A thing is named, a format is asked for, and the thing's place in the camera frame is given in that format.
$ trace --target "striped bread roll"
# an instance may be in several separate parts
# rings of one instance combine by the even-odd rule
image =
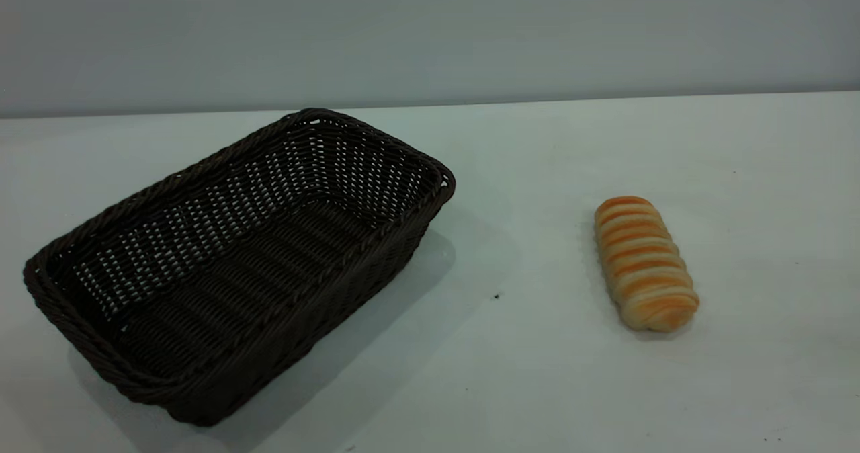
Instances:
[[[600,263],[621,319],[633,330],[675,331],[698,296],[663,217],[645,199],[620,196],[594,213]]]

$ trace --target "basket bottom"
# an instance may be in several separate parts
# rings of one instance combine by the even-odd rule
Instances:
[[[131,313],[119,346],[133,364],[170,377],[217,353],[374,228],[334,202],[313,202],[234,242],[175,290]]]

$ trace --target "wicker basket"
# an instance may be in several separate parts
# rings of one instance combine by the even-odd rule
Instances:
[[[454,193],[349,116],[285,116],[51,242],[36,305],[132,401],[229,416],[406,265]]]

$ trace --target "golden crust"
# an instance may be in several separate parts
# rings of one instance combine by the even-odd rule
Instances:
[[[637,196],[608,199],[594,213],[600,260],[621,319],[635,330],[675,331],[698,295],[660,213]]]

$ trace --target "bread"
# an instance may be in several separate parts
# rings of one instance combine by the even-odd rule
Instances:
[[[608,199],[594,213],[594,225],[600,262],[624,323],[669,333],[689,322],[698,295],[657,209],[636,196]]]

